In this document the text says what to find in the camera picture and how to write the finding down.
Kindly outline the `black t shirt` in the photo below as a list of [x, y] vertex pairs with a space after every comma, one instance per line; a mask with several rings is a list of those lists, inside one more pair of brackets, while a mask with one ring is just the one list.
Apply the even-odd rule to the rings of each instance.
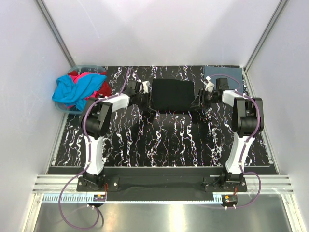
[[152, 108], [159, 111], [190, 111], [195, 99], [194, 83], [176, 79], [153, 79]]

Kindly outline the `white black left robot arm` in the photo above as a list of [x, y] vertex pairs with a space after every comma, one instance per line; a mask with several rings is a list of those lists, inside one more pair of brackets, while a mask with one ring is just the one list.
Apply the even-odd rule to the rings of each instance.
[[104, 98], [91, 97], [87, 100], [80, 116], [86, 145], [86, 163], [80, 174], [78, 187], [100, 191], [107, 186], [104, 183], [102, 146], [104, 136], [109, 130], [112, 113], [132, 105], [149, 106], [149, 86], [149, 81], [132, 80], [119, 93]]

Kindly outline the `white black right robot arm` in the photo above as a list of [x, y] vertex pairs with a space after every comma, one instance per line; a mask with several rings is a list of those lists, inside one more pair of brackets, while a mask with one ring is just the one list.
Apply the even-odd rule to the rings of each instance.
[[234, 133], [234, 140], [230, 155], [217, 179], [211, 182], [206, 177], [202, 185], [205, 191], [235, 191], [240, 188], [246, 191], [244, 176], [245, 160], [249, 149], [258, 133], [264, 129], [263, 100], [251, 98], [237, 89], [232, 90], [228, 85], [231, 79], [240, 84], [235, 78], [228, 75], [214, 74], [217, 79], [211, 81], [212, 76], [207, 76], [202, 82], [201, 88], [195, 100], [190, 105], [193, 109], [205, 109], [212, 103], [224, 103], [232, 107], [232, 119], [230, 128]]

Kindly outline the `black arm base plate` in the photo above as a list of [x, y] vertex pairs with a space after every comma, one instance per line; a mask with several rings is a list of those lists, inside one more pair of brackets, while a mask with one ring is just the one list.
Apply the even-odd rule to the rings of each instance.
[[189, 197], [201, 198], [204, 194], [221, 192], [242, 193], [247, 192], [237, 188], [235, 191], [205, 191], [202, 185], [206, 177], [211, 182], [217, 179], [222, 172], [222, 167], [106, 167], [103, 169], [104, 183], [106, 187], [93, 190], [86, 187], [78, 187], [77, 191], [104, 191], [108, 194], [120, 196], [153, 196], [163, 197]]

